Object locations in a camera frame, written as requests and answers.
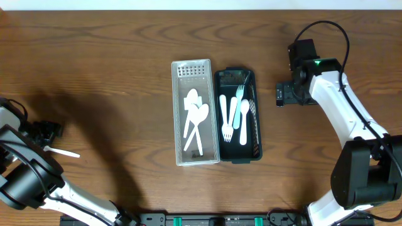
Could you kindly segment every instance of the white plastic spoon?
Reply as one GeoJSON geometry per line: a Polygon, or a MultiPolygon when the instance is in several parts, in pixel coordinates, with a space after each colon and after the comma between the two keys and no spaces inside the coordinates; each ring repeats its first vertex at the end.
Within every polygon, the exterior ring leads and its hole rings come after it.
{"type": "Polygon", "coordinates": [[[246,115],[247,112],[249,112],[250,109],[250,103],[248,100],[244,99],[241,101],[241,115],[242,115],[242,121],[241,121],[241,130],[240,130],[240,144],[241,145],[246,145],[247,143],[247,127],[246,127],[246,115]]]}
{"type": "MultiPolygon", "coordinates": [[[[198,102],[198,93],[195,89],[192,89],[187,94],[187,104],[193,105],[193,104],[196,104],[197,102],[198,102]]],[[[184,138],[187,137],[188,125],[190,123],[189,115],[190,115],[190,110],[188,110],[186,124],[184,125],[184,133],[183,133],[184,138]]]]}

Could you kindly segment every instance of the plastic spoon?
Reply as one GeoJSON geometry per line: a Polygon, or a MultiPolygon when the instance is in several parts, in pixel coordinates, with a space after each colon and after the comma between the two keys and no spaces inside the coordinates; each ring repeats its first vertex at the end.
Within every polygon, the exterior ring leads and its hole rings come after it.
{"type": "Polygon", "coordinates": [[[190,120],[194,124],[194,129],[191,132],[190,136],[188,137],[188,140],[186,142],[186,145],[184,147],[184,151],[187,151],[188,146],[191,143],[191,140],[194,137],[194,134],[196,134],[197,137],[197,145],[198,145],[198,151],[200,152],[200,155],[204,155],[202,152],[202,144],[201,144],[201,137],[200,137],[200,132],[198,131],[198,125],[200,122],[204,121],[209,113],[209,106],[207,104],[203,104],[199,109],[197,108],[196,105],[192,104],[191,108],[188,110],[188,113],[190,114],[190,120]]]}
{"type": "MultiPolygon", "coordinates": [[[[193,105],[193,104],[196,104],[197,102],[198,102],[198,93],[195,89],[192,89],[187,94],[187,104],[193,105]]],[[[184,133],[183,133],[184,138],[187,137],[188,125],[190,123],[189,115],[190,115],[190,110],[188,110],[186,124],[184,125],[184,133]]]]}
{"type": "Polygon", "coordinates": [[[240,130],[240,144],[245,145],[247,143],[247,127],[246,127],[246,115],[249,112],[250,103],[248,100],[241,101],[241,130],[240,130]]]}

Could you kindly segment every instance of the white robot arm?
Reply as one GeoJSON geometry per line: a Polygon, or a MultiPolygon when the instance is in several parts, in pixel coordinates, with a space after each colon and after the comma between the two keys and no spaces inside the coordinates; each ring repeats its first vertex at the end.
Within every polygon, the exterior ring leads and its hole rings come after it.
{"type": "Polygon", "coordinates": [[[43,147],[50,145],[54,137],[49,139],[49,134],[44,134],[40,127],[54,126],[54,124],[40,122],[41,125],[32,125],[19,114],[20,112],[9,100],[1,99],[0,104],[0,145],[2,147],[0,148],[0,173],[3,173],[6,167],[17,159],[23,162],[6,177],[0,177],[2,201],[17,209],[29,206],[56,210],[90,226],[134,226],[137,224],[136,217],[118,209],[112,202],[96,198],[71,184],[62,174],[61,166],[52,157],[44,155],[43,147]],[[35,143],[33,144],[32,139],[28,139],[29,136],[40,138],[33,140],[35,143]],[[27,166],[26,160],[34,165],[45,186],[49,188],[50,198],[43,196],[40,181],[27,166]]]}
{"type": "MultiPolygon", "coordinates": [[[[322,72],[319,76],[313,76],[310,85],[310,94],[324,110],[329,121],[334,127],[342,148],[346,141],[352,141],[356,137],[365,140],[375,139],[374,135],[364,127],[362,121],[346,101],[339,88],[339,72],[322,72]]],[[[353,93],[346,74],[342,76],[345,89],[353,101],[354,105],[362,112],[367,121],[371,122],[371,127],[376,130],[381,137],[387,131],[369,115],[359,99],[353,93]]],[[[328,191],[321,199],[308,206],[308,216],[313,226],[332,225],[334,222],[342,220],[354,212],[354,210],[367,210],[372,205],[360,205],[352,210],[345,210],[335,200],[332,191],[328,191]]]]}

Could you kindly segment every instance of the white plastic fork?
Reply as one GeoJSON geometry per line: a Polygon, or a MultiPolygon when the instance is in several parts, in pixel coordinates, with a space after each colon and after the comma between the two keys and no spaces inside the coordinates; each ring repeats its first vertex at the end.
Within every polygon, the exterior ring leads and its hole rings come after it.
{"type": "Polygon", "coordinates": [[[237,107],[236,107],[236,114],[234,115],[234,122],[233,122],[233,128],[238,129],[240,127],[240,103],[241,99],[243,98],[244,95],[244,85],[239,85],[236,91],[236,97],[237,97],[237,107]]]}
{"type": "Polygon", "coordinates": [[[223,125],[222,125],[222,135],[224,137],[224,141],[228,141],[228,133],[227,133],[227,109],[226,109],[226,96],[225,95],[220,95],[219,96],[219,103],[220,103],[220,111],[222,113],[222,118],[223,118],[223,125]]]}

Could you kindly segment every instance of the plastic fork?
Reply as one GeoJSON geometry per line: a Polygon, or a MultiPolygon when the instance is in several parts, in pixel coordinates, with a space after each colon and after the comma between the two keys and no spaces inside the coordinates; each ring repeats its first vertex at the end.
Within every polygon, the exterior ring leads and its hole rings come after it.
{"type": "Polygon", "coordinates": [[[233,118],[234,118],[234,112],[236,111],[236,106],[237,106],[237,98],[232,97],[231,99],[231,110],[229,112],[229,122],[227,123],[227,135],[228,135],[228,142],[232,140],[232,135],[233,135],[233,118]]]}
{"type": "Polygon", "coordinates": [[[240,103],[241,99],[243,98],[244,94],[244,85],[239,85],[236,91],[236,97],[237,97],[237,107],[236,107],[236,113],[234,115],[234,122],[233,122],[233,128],[238,129],[240,127],[240,103]]]}
{"type": "Polygon", "coordinates": [[[220,111],[222,113],[222,118],[223,118],[223,125],[222,125],[222,135],[224,137],[224,141],[228,142],[229,140],[229,135],[227,132],[227,110],[226,110],[226,96],[225,95],[220,95],[219,96],[219,103],[220,103],[220,111]]]}

